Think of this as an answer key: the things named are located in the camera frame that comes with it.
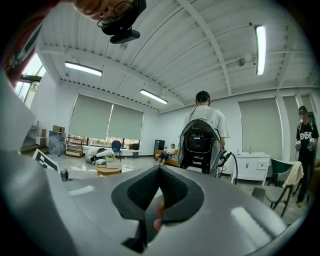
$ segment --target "shorts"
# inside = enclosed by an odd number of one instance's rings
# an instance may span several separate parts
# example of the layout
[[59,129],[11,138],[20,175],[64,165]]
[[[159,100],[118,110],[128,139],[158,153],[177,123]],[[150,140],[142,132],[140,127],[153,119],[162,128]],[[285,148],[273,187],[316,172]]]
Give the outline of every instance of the shorts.
[[170,156],[169,154],[162,153],[161,155],[159,155],[159,159],[167,160],[169,156]]

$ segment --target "sink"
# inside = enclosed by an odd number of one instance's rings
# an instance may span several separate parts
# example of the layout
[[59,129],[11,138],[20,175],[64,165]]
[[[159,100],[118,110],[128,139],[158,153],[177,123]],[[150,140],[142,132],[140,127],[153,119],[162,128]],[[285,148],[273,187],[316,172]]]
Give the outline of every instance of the sink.
[[251,154],[249,154],[249,152],[239,152],[237,155],[240,156],[251,156],[251,155],[264,155],[265,152],[252,152]]

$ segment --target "faucet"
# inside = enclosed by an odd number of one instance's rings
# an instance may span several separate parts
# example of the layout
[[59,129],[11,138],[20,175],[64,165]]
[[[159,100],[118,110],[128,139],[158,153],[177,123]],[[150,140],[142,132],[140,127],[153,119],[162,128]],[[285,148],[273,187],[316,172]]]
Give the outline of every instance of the faucet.
[[252,154],[251,145],[248,145],[248,149],[249,149],[249,155],[251,155]]

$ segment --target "orange sofa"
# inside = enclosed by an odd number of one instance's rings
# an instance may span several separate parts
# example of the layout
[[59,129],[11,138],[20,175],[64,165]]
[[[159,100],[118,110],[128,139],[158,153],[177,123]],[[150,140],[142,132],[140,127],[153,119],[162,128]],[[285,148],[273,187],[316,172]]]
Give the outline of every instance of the orange sofa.
[[[157,155],[158,155],[158,154],[161,154],[162,151],[163,151],[163,150],[156,150],[156,151],[155,151],[155,155],[156,155],[155,159],[158,160]],[[176,156],[177,154],[178,154],[178,150],[176,149],[176,150],[174,151],[173,155]],[[172,166],[178,167],[178,162],[175,161],[175,160],[172,160],[172,159],[170,159],[170,158],[167,159],[167,160],[165,161],[165,163],[168,164],[168,165],[172,165]]]

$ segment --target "white cabinet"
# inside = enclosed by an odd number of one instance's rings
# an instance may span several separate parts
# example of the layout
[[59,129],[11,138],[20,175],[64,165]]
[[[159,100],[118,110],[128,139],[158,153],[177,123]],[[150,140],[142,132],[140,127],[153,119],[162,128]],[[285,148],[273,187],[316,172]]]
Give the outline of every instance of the white cabinet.
[[[236,155],[238,164],[239,180],[262,181],[265,184],[268,167],[270,163],[270,155],[268,154],[245,154]],[[236,168],[234,168],[231,182],[236,177]]]

